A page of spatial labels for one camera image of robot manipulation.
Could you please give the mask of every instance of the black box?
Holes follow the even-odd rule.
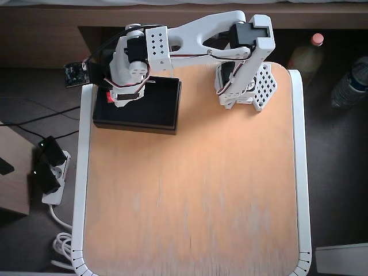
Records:
[[[117,108],[108,103],[106,93],[99,88],[93,122],[99,128],[176,134],[181,82],[177,78],[152,76],[145,84],[144,97]]]

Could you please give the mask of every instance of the wooden panel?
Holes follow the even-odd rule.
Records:
[[[27,175],[32,165],[32,148],[30,142],[10,128],[0,127],[0,157],[15,169],[0,174],[0,208],[29,214]]]
[[[290,77],[225,110],[214,68],[174,70],[176,136],[91,127],[83,256],[98,275],[289,275],[298,261]]]
[[[76,26],[13,25],[0,36],[2,67],[63,68],[90,54]]]
[[[11,25],[124,26],[140,22],[172,27],[207,14],[230,10],[243,10],[248,18],[253,14],[268,14],[273,27],[282,29],[366,29],[368,26],[368,3],[0,7],[0,25],[10,25],[11,22]]]

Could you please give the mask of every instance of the power strip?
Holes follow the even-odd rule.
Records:
[[[70,154],[67,151],[63,151],[67,160],[56,167],[50,166],[50,170],[56,177],[56,180],[60,184],[58,190],[51,194],[43,194],[42,202],[45,204],[52,204],[52,205],[59,205],[62,201],[63,192],[64,192],[64,185],[65,185],[65,177],[68,171],[69,163],[70,163]]]

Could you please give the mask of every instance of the white sheet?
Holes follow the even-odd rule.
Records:
[[[285,0],[0,0],[0,5],[78,5],[78,6],[131,6],[131,5],[176,5],[184,3],[195,4],[265,4],[284,2]],[[368,0],[289,0],[293,3],[327,3],[327,2],[368,2]]]

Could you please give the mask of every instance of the water bottle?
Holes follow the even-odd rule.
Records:
[[[368,56],[358,59],[332,91],[331,104],[348,109],[368,94]]]
[[[310,41],[306,41],[299,45],[293,52],[287,69],[298,69],[304,88],[311,82],[313,76],[321,66],[323,60],[323,35],[315,33]]]

